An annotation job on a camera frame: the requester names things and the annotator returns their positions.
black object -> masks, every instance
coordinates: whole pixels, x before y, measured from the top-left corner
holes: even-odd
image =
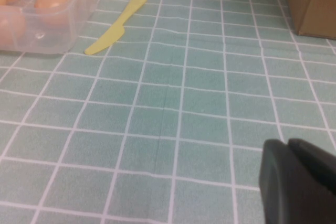
[[[267,140],[263,151],[266,224],[336,224],[336,157],[301,139]]]

yellow plastic knife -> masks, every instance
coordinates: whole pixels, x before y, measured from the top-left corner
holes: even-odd
[[[90,47],[85,50],[86,55],[93,55],[115,43],[125,33],[123,24],[137,11],[147,0],[130,0],[119,18],[112,26]]]

cardboard box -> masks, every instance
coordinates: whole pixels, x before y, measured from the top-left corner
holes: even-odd
[[[336,39],[336,0],[287,0],[299,35]]]

white grid line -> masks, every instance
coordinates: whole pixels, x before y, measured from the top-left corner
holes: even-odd
[[[276,125],[275,122],[268,122],[268,121],[262,121],[262,120],[255,120],[255,119],[246,119],[246,118],[234,118],[231,117],[231,120],[234,121],[242,121],[242,122],[253,122],[253,123],[261,123],[261,124],[270,124],[270,125]],[[8,121],[8,120],[0,120],[0,123],[4,124],[12,124],[12,125],[20,125],[19,122],[14,121]],[[323,127],[314,127],[314,126],[307,126],[307,125],[299,125],[299,124],[289,124],[289,123],[280,123],[281,126],[287,126],[287,127],[294,127],[294,128],[301,128],[301,129],[307,129],[307,130],[318,130],[318,131],[327,131],[327,129]],[[35,123],[23,123],[22,126],[29,126],[29,127],[37,127],[37,128],[44,128],[44,129],[52,129],[52,130],[64,130],[64,131],[71,131],[72,128],[70,127],[64,127],[64,126],[53,126],[53,125],[47,125],[47,124],[35,124]],[[110,132],[110,131],[100,131],[100,130],[91,130],[91,129],[76,129],[76,132],[87,132],[87,133],[97,133],[97,134],[106,134],[106,135],[120,135],[124,136],[123,133],[120,132]],[[336,129],[330,129],[331,132],[336,132]],[[138,135],[138,134],[128,134],[128,136],[139,136],[139,137],[147,137],[147,138],[158,138],[158,136],[149,136],[149,135]],[[168,136],[160,136],[162,139],[168,139],[171,140],[171,137]]]
[[[233,221],[234,224],[239,223],[238,216],[238,202],[237,202],[237,193],[235,189],[236,185],[236,174],[234,166],[234,152],[233,152],[233,140],[232,140],[232,128],[231,128],[231,118],[230,118],[230,99],[228,94],[228,79],[227,79],[227,61],[226,61],[226,44],[225,44],[225,28],[224,28],[224,13],[223,13],[223,1],[220,0],[220,11],[221,11],[221,20],[222,20],[222,40],[223,40],[223,68],[224,68],[224,82],[225,82],[225,101],[226,101],[226,115],[227,115],[227,132],[229,138],[229,159],[230,159],[230,175],[231,175],[231,184],[232,187],[232,205],[233,205]]]
[[[140,92],[140,87],[141,87],[141,82],[142,82],[142,78],[144,76],[144,71],[145,71],[145,68],[146,68],[146,61],[147,61],[147,58],[148,58],[148,55],[149,55],[150,44],[151,44],[151,41],[152,41],[153,36],[154,36],[155,27],[156,27],[156,24],[158,22],[157,20],[159,19],[159,14],[160,14],[162,2],[163,2],[163,0],[160,0],[160,5],[159,5],[159,7],[157,9],[157,14],[156,14],[154,26],[153,26],[152,31],[151,31],[150,41],[149,41],[147,49],[146,49],[144,63],[143,63],[143,66],[142,66],[142,69],[141,69],[141,73],[140,73],[139,84],[137,86],[137,89],[136,89],[136,92],[135,92],[135,97],[134,97],[133,104],[132,104],[132,108],[130,110],[130,113],[129,113],[129,116],[128,116],[128,119],[127,119],[127,123],[126,123],[126,127],[125,127],[125,135],[124,135],[124,137],[122,139],[122,142],[121,142],[121,146],[120,146],[120,150],[119,150],[119,154],[118,154],[118,159],[117,159],[117,164],[115,166],[116,172],[113,173],[110,189],[109,189],[107,200],[106,200],[106,203],[105,203],[105,206],[104,206],[103,217],[102,217],[101,222],[100,222],[101,224],[105,223],[105,216],[107,215],[109,207],[110,207],[110,204],[111,204],[111,199],[112,199],[113,191],[114,191],[115,184],[116,184],[116,181],[117,181],[118,170],[119,170],[119,167],[120,167],[120,164],[121,164],[121,158],[122,158],[122,154],[123,154],[123,149],[124,149],[124,146],[125,146],[125,142],[126,142],[127,136],[129,134],[128,131],[129,131],[129,127],[130,127],[130,124],[131,124],[131,119],[132,119],[133,111],[134,111],[135,105],[136,105],[137,100],[138,100],[138,96],[139,96],[139,92]]]
[[[107,80],[108,81],[115,81],[115,82],[125,82],[123,80],[118,80],[118,79],[107,79]],[[134,82],[134,81],[131,81],[131,82],[126,81],[126,83],[138,84],[138,82]],[[169,88],[177,88],[177,89],[181,88],[181,86],[171,86],[171,85],[168,85],[168,84],[156,84],[156,83],[148,83],[148,82],[142,82],[142,84],[147,85],[147,86],[169,87]],[[197,91],[226,93],[226,91],[224,91],[224,90],[199,89],[199,88],[193,88],[193,87],[187,87],[187,86],[185,86],[184,88],[185,89],[191,89],[191,90],[197,90]],[[39,96],[37,94],[23,93],[23,92],[6,90],[6,89],[0,89],[0,92],[22,95],[22,96],[28,96],[28,97],[38,97]],[[304,100],[304,99],[295,99],[295,98],[277,97],[277,96],[272,96],[271,97],[269,95],[251,94],[251,93],[243,93],[243,92],[236,92],[236,91],[228,91],[227,93],[228,94],[244,95],[244,96],[247,96],[247,97],[258,97],[258,98],[268,98],[268,99],[274,98],[275,100],[286,100],[286,101],[293,101],[293,102],[318,104],[316,100]],[[59,100],[59,101],[71,101],[71,102],[82,102],[82,103],[85,102],[85,100],[81,100],[81,99],[65,98],[65,97],[49,96],[49,95],[40,95],[39,97],[40,98],[45,98],[45,99],[51,99],[51,100]],[[103,101],[93,101],[93,100],[89,100],[88,103],[89,104],[101,104],[101,105],[129,106],[129,107],[131,107],[130,104],[126,104],[126,103],[114,103],[114,102],[103,102]],[[319,103],[320,104],[325,104],[325,105],[336,105],[336,102],[319,102]],[[136,105],[135,107],[136,108],[148,108],[148,109],[178,111],[178,109],[168,108],[168,107],[155,107],[155,106],[146,106],[146,105]]]
[[[181,93],[180,93],[179,117],[177,119],[177,133],[176,133],[176,142],[175,142],[175,150],[174,150],[173,177],[172,177],[172,184],[171,184],[171,191],[170,191],[169,210],[168,210],[168,224],[172,224],[173,218],[174,218],[174,201],[175,201],[175,187],[176,187],[176,176],[177,176],[177,163],[179,161],[178,152],[180,148],[180,138],[181,138],[182,109],[183,109],[185,75],[186,75],[186,65],[187,65],[187,58],[188,58],[188,47],[189,47],[192,11],[193,11],[193,0],[190,0],[188,28],[187,28],[187,34],[186,34],[186,45],[185,45],[185,51],[184,51],[182,84],[181,84]]]
[[[145,42],[145,41],[142,41],[142,42],[126,42],[126,41],[118,41],[116,43],[121,43],[121,44],[127,44],[127,43],[140,43],[140,44],[147,44],[148,42]],[[173,45],[173,44],[167,44],[167,43],[162,43],[162,42],[152,42],[152,44],[158,44],[158,45],[165,45],[165,46],[171,46],[171,47],[178,47],[178,48],[185,48],[184,46],[179,46],[179,45]],[[204,49],[204,48],[196,48],[196,47],[189,47],[189,49],[194,49],[194,50],[197,50],[197,51],[204,51],[204,52],[216,52],[216,53],[219,53],[221,54],[222,51],[219,51],[219,50],[211,50],[211,49]],[[238,56],[249,56],[249,57],[255,57],[255,58],[261,58],[260,55],[249,55],[249,54],[240,54],[240,53],[237,53],[237,52],[229,52],[227,54],[230,54],[230,55],[238,55]],[[102,58],[103,56],[87,56],[85,54],[80,54],[80,53],[77,53],[77,52],[70,52],[68,53],[68,57],[71,57],[71,55],[77,55],[77,56],[84,56],[84,57],[95,57],[95,58]],[[134,61],[141,61],[143,62],[143,60],[140,60],[140,59],[133,59],[133,58],[129,58],[129,57],[125,57],[125,56],[107,56],[107,58],[121,58],[121,59],[126,59],[126,60],[134,60]],[[290,59],[290,58],[281,58],[281,57],[275,57],[275,56],[264,56],[264,58],[267,58],[267,59],[274,59],[274,60],[283,60],[283,61],[296,61],[296,62],[301,62],[299,59],[296,60],[296,59]],[[156,62],[156,61],[148,61],[149,63],[152,63],[152,64],[157,64],[157,65],[166,65],[166,66],[177,66],[177,67],[181,67],[182,65],[175,65],[175,64],[171,64],[171,63],[161,63],[161,62]],[[307,63],[315,63],[315,64],[321,64],[321,65],[327,65],[327,66],[336,66],[336,63],[328,63],[328,62],[321,62],[321,61],[311,61],[311,60],[304,60],[304,62],[307,62]],[[39,70],[32,70],[32,69],[27,69],[27,68],[19,68],[19,67],[14,67],[13,69],[22,69],[22,70],[27,70],[27,71],[36,71],[38,72]],[[232,71],[232,72],[236,72],[236,73],[243,73],[243,74],[256,74],[256,73],[251,73],[251,72],[239,72],[239,71]],[[332,82],[332,81],[325,81],[326,83],[336,83],[336,82]]]
[[[164,178],[164,179],[172,179],[173,178],[172,175],[165,175],[165,174],[156,174],[156,173],[150,173],[150,172],[125,170],[125,169],[116,170],[114,168],[89,166],[89,165],[78,165],[78,164],[71,164],[71,163],[60,163],[60,164],[58,164],[56,162],[39,161],[39,160],[19,158],[19,157],[4,157],[3,160],[12,161],[12,162],[20,162],[20,163],[25,163],[25,164],[48,165],[48,166],[54,166],[54,167],[59,165],[60,167],[64,167],[64,168],[75,168],[75,169],[82,169],[82,170],[95,170],[95,171],[98,171],[98,172],[108,172],[108,173],[118,172],[120,174],[141,175],[141,176],[148,176],[148,177],[152,177],[152,178]],[[197,184],[201,184],[201,185],[215,185],[215,186],[220,186],[220,187],[232,187],[232,185],[228,184],[228,183],[213,182],[213,181],[209,181],[209,180],[201,180],[201,179],[195,179],[195,178],[190,178],[190,177],[176,176],[176,179],[177,180],[182,180],[182,181],[187,181],[187,182],[193,182],[193,183],[197,183]],[[236,185],[236,187],[244,187],[246,190],[257,190],[258,189],[258,187],[246,186],[246,185]]]
[[[285,139],[284,139],[284,135],[282,134],[282,130],[281,130],[281,126],[280,126],[280,120],[279,120],[279,115],[278,115],[278,111],[277,111],[277,106],[276,106],[276,103],[275,103],[275,100],[274,100],[274,97],[273,97],[273,91],[272,91],[271,83],[270,83],[269,76],[268,76],[267,65],[266,65],[266,61],[265,61],[265,57],[264,57],[264,49],[263,49],[262,44],[261,44],[259,30],[258,30],[258,27],[257,27],[257,21],[256,21],[255,15],[254,15],[254,7],[253,7],[253,4],[252,4],[252,0],[249,0],[249,1],[250,1],[250,6],[251,6],[253,21],[254,21],[254,24],[256,26],[255,29],[256,29],[256,34],[257,34],[258,40],[259,40],[259,46],[261,48],[261,51],[260,51],[261,60],[263,62],[262,64],[264,65],[266,82],[267,82],[267,86],[268,86],[268,92],[269,92],[269,95],[270,95],[270,98],[271,98],[271,101],[272,101],[272,107],[273,107],[274,117],[275,117],[275,121],[277,123],[277,128],[278,128],[278,133],[279,133],[280,139],[281,139],[281,141],[284,142]]]
[[[121,13],[121,11],[118,11],[118,10],[104,10],[104,9],[96,9],[96,10],[99,11],[99,12],[106,12],[106,13]],[[225,13],[234,13],[234,14],[251,14],[251,13],[245,13],[245,12],[234,12],[234,11],[231,11],[231,10],[225,10],[224,12]],[[150,14],[137,14],[137,13],[135,13],[134,15],[135,16],[155,17],[155,15],[150,15]],[[256,16],[261,16],[261,17],[275,17],[275,18],[281,18],[282,17],[280,15],[261,14],[261,13],[258,13],[258,14],[255,14],[255,15]]]
[[[280,9],[281,9],[281,12],[282,12],[283,17],[285,17],[285,12],[284,12],[283,7],[280,6]],[[287,25],[288,29],[290,29],[290,25],[289,25],[287,19],[285,19],[285,22],[286,22],[286,25]],[[317,106],[318,106],[318,108],[319,108],[319,111],[320,111],[320,113],[321,113],[321,116],[322,116],[322,119],[323,119],[323,123],[324,123],[325,129],[327,130],[327,133],[328,133],[328,135],[329,135],[329,138],[330,138],[330,140],[331,140],[331,143],[332,143],[333,147],[334,147],[335,150],[336,150],[336,142],[335,142],[335,139],[334,139],[333,135],[331,134],[331,130],[330,130],[330,128],[329,128],[327,118],[325,117],[325,114],[324,114],[323,108],[322,108],[322,106],[321,106],[321,103],[320,103],[320,101],[319,101],[319,99],[318,99],[318,97],[317,97],[317,95],[316,95],[315,88],[314,88],[314,86],[313,86],[313,84],[312,84],[312,81],[310,80],[309,73],[308,73],[308,71],[307,71],[306,65],[305,65],[305,63],[304,63],[304,61],[303,61],[303,59],[302,59],[302,53],[301,53],[301,51],[300,51],[300,48],[299,48],[298,44],[296,43],[295,37],[294,37],[294,35],[293,35],[292,32],[290,33],[290,35],[291,35],[293,41],[295,42],[295,47],[296,47],[297,51],[299,52],[299,58],[300,58],[300,61],[301,61],[302,68],[303,68],[304,73],[305,73],[305,75],[306,75],[306,77],[307,77],[307,80],[308,80],[308,82],[309,82],[310,89],[311,89],[311,91],[312,91],[312,93],[313,93],[314,99],[315,99],[315,101],[316,101],[316,103],[317,103]]]
[[[111,13],[121,13],[119,11],[110,11],[110,10],[98,10],[101,12],[111,12]],[[238,12],[228,12],[228,11],[223,11],[225,13],[238,13]],[[146,15],[146,14],[134,14],[139,15],[139,16],[148,16],[148,17],[155,17],[154,15]],[[187,21],[187,18],[181,18],[181,17],[162,17],[160,16],[159,18],[169,18],[169,19],[181,19],[181,20],[185,20]],[[213,23],[213,22],[208,22],[205,20],[197,20],[197,19],[192,19],[192,21],[194,22],[203,22],[203,23]],[[101,23],[101,22],[90,22],[90,23],[95,23],[95,24],[102,24],[102,25],[106,25],[108,26],[109,24],[107,23]],[[240,24],[231,24],[231,23],[225,23],[225,25],[232,25],[232,26],[241,26]],[[248,26],[248,27],[257,27],[257,28],[263,28],[263,29],[275,29],[275,30],[283,30],[281,28],[274,28],[274,27],[264,27],[264,26],[249,26],[249,25],[242,25],[242,26]],[[126,27],[131,27],[131,28],[138,28],[138,29],[151,29],[150,27],[146,27],[146,26],[126,26]],[[174,30],[168,30],[165,28],[155,28],[155,30],[166,30],[166,31],[170,31],[172,33],[175,34],[187,34],[186,32],[180,32],[180,31],[174,31]],[[201,36],[209,36],[209,37],[221,37],[221,35],[216,35],[216,34],[201,34],[201,33],[190,33],[192,35],[201,35]],[[96,37],[89,37],[89,36],[84,36],[84,35],[80,35],[79,37],[81,38],[88,38],[88,39],[98,39]],[[311,46],[311,47],[317,47],[317,48],[330,48],[329,45],[318,45],[318,44],[307,44],[307,43],[296,43],[294,40],[293,41],[284,41],[284,40],[273,40],[273,39],[261,39],[261,38],[250,38],[250,37],[239,37],[239,36],[225,36],[225,38],[235,38],[235,39],[244,39],[244,40],[252,40],[252,41],[265,41],[265,42],[274,42],[274,43],[279,43],[279,44],[290,44],[290,45],[301,45],[301,46]],[[271,47],[263,47],[262,45],[260,45],[261,48],[265,48],[265,49],[277,49],[277,48],[271,48]]]

tile pattern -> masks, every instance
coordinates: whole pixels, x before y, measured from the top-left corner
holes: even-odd
[[[100,0],[65,55],[0,52],[0,223],[263,223],[265,139],[335,153],[336,42],[286,0]]]

